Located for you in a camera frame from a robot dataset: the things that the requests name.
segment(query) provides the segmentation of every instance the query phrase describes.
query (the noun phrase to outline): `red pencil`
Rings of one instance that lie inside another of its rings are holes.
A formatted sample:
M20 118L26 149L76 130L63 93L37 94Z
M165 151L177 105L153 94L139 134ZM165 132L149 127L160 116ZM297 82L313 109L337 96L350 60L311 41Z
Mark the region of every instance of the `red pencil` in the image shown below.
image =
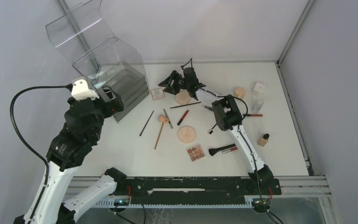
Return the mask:
M178 122L178 126L182 123L182 121L183 121L183 119L186 117L186 115L189 113L189 110L187 110L186 112L185 112L185 114L183 114L183 116L182 116L182 118L179 120L179 122Z

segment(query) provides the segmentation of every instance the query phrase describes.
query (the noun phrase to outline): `eyeshadow palette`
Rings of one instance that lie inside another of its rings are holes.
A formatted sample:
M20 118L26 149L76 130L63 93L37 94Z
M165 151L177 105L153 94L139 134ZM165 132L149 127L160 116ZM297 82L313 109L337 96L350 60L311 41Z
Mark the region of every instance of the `eyeshadow palette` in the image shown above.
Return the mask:
M196 145L187 149L187 153L189 154L192 162L200 160L205 157L205 153L204 151L202 151L201 145Z

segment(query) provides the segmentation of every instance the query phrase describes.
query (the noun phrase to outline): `clear plastic container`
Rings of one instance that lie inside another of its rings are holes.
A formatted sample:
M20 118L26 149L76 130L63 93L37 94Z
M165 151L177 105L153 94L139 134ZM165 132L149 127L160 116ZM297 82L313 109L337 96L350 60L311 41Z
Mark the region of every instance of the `clear plastic container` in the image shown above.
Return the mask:
M251 108L251 112L252 113L259 113L260 109L262 108L264 104L264 100L262 97L253 97L252 100L252 108Z
M149 88L141 55L113 34L99 12L101 1L75 6L46 31L53 46L99 92L108 85L120 95L124 111L114 115L119 121L149 95Z

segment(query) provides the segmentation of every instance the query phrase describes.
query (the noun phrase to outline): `wooden stick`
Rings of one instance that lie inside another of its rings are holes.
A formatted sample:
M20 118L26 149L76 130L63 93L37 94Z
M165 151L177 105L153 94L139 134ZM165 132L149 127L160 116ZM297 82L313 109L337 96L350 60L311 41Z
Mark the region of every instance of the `wooden stick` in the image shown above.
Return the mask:
M158 140L160 139L160 135L161 135L161 131L163 130L163 127L164 127L164 123L161 123L160 133L158 133L156 146L154 147L154 149L157 149Z

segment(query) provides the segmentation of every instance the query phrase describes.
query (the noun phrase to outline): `clear bottle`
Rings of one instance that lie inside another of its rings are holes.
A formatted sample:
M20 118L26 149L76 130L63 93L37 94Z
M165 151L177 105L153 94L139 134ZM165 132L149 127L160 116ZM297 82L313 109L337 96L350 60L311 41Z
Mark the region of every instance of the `clear bottle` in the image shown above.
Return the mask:
M253 102L252 102L252 108L251 108L251 112L252 113L259 113L260 109L262 108L264 104L264 100L262 97L254 97L253 98Z

